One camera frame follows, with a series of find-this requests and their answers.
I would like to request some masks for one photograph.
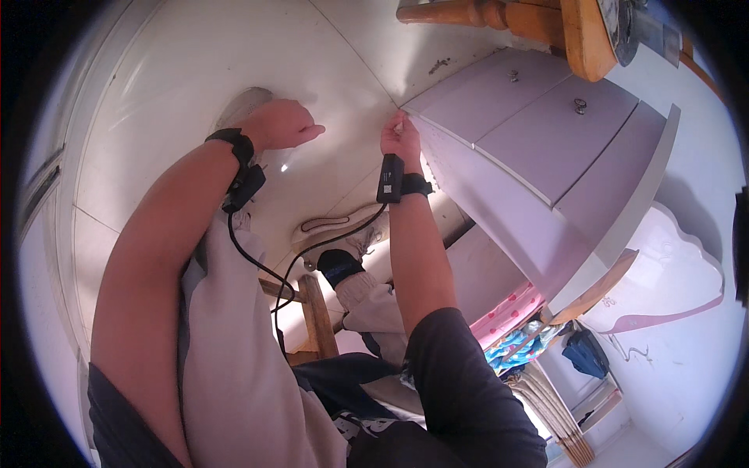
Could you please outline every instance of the cabinet door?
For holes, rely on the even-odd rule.
[[[517,82],[510,81],[511,70],[518,72]],[[450,76],[404,107],[470,145],[570,74],[561,58],[507,49]]]
[[[574,100],[586,103],[576,112]],[[611,142],[638,99],[612,82],[568,77],[476,143],[550,206]]]

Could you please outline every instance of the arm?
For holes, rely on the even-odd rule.
[[[237,127],[257,152],[292,148],[325,130],[290,100],[271,101]],[[186,467],[176,369],[179,276],[238,169],[231,145],[212,140],[159,177],[122,230],[97,300],[91,363]]]
[[[399,135],[395,126],[403,123]],[[405,173],[422,173],[419,132],[398,111],[382,132],[383,154]],[[405,361],[424,407],[427,429],[466,465],[545,467],[545,441],[509,387],[494,375],[457,310],[452,271],[429,203],[421,194],[390,205],[390,261],[398,307],[409,335]]]
[[[403,124],[400,135],[395,131],[399,124]],[[397,154],[405,174],[423,175],[419,132],[405,112],[396,112],[385,125],[380,149],[383,154]],[[390,205],[390,263],[406,334],[432,312],[457,306],[442,237],[429,202],[420,193],[404,195],[401,203]]]

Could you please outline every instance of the white cabinet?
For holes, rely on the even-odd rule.
[[[586,101],[583,115],[575,98]],[[585,82],[559,58],[513,49],[404,109],[440,188],[554,314],[622,253],[660,184],[680,114],[672,106],[667,121],[611,82]]]
[[[574,100],[583,100],[584,114]],[[555,204],[595,161],[638,99],[602,79],[570,76],[478,140],[476,149]]]

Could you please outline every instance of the hand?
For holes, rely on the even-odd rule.
[[[380,137],[380,149],[382,154],[397,154],[405,163],[404,172],[406,174],[422,173],[421,162],[419,161],[421,137],[404,111],[398,110],[385,124]]]
[[[315,125],[309,111],[299,101],[274,99],[237,124],[247,135],[255,152],[295,148],[316,139],[325,127]]]

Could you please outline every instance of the hanging clothes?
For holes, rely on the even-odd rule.
[[[564,327],[564,325],[550,325],[544,329],[533,340],[528,341],[520,350],[515,352],[507,360],[504,356],[516,347],[521,346],[523,342],[532,335],[543,323],[538,320],[532,320],[523,326],[523,328],[510,332],[500,343],[487,349],[484,352],[486,361],[489,363],[496,374],[507,368],[516,365],[526,364],[543,353],[549,345],[551,339]]]
[[[604,379],[609,373],[606,353],[588,329],[583,329],[569,337],[562,356],[572,361],[574,368],[583,374]]]

